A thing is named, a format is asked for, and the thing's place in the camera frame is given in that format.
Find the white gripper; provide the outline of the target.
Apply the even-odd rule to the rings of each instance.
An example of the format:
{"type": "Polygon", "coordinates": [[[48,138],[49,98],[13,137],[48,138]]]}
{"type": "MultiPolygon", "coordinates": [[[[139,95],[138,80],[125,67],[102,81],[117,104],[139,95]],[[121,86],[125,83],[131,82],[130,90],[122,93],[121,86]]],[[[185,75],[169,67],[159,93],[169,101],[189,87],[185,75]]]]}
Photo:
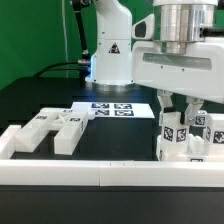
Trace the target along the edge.
{"type": "Polygon", "coordinates": [[[152,14],[142,21],[148,36],[133,46],[133,79],[158,89],[162,113],[176,111],[173,93],[187,96],[182,125],[195,123],[203,100],[224,103],[224,37],[201,34],[212,22],[194,13],[152,14]]]}

